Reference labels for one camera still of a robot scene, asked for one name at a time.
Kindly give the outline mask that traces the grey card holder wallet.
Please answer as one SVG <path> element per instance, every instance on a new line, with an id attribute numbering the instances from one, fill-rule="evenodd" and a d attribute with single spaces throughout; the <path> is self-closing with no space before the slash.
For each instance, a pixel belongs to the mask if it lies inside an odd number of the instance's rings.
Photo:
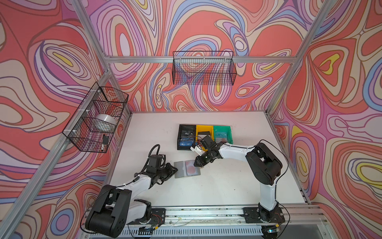
<path id="1" fill-rule="evenodd" d="M 174 163 L 177 168 L 175 178 L 193 177 L 201 175 L 201 169 L 194 166 L 195 160 L 178 161 Z"/>

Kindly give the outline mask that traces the blue credit card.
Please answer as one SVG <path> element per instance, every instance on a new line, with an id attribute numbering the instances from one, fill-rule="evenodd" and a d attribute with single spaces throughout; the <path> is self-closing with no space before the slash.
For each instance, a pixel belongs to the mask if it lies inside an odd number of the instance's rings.
<path id="1" fill-rule="evenodd" d="M 193 140 L 180 140 L 177 145 L 178 150 L 191 150 L 191 147 L 193 146 L 194 141 Z"/>

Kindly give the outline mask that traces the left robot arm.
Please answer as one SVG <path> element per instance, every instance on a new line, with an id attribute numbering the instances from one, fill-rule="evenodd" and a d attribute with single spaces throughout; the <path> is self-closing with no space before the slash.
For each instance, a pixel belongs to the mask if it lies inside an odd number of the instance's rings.
<path id="1" fill-rule="evenodd" d="M 165 222 L 163 216 L 152 209 L 151 202 L 138 199 L 138 195 L 162 185 L 177 172 L 177 168 L 160 153 L 160 145 L 154 145 L 140 172 L 133 179 L 119 186 L 105 185 L 99 195 L 85 210 L 80 229 L 87 234 L 101 234 L 117 238 L 124 227 L 132 222 L 149 224 L 153 232 Z"/>

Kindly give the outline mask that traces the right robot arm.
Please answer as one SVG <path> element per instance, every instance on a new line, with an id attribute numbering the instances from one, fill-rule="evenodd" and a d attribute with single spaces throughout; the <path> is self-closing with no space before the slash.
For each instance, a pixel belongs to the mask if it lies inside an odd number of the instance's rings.
<path id="1" fill-rule="evenodd" d="M 226 158 L 247 162 L 260 183 L 259 220 L 271 222 L 279 209 L 277 180 L 281 176 L 283 164 L 264 143 L 259 142 L 254 146 L 217 143 L 207 135 L 199 142 L 194 142 L 190 149 L 198 154 L 194 167 L 204 167 L 216 159 Z"/>

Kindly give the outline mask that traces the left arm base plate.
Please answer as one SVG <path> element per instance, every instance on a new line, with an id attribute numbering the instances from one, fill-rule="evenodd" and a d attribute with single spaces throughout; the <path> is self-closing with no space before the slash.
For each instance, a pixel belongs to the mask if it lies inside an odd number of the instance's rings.
<path id="1" fill-rule="evenodd" d="M 143 219 L 139 220 L 142 225 L 162 225 L 165 223 L 166 209 L 165 208 L 154 208 L 151 210 L 149 216 L 145 216 Z"/>

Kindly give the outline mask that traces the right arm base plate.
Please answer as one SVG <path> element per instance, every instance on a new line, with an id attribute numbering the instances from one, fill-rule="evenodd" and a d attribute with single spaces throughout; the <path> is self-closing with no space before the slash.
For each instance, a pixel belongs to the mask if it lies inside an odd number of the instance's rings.
<path id="1" fill-rule="evenodd" d="M 241 216 L 248 224 L 283 224 L 286 222 L 284 214 L 278 205 L 276 205 L 276 207 L 271 211 L 268 211 L 262 206 L 244 207 L 243 214 Z"/>

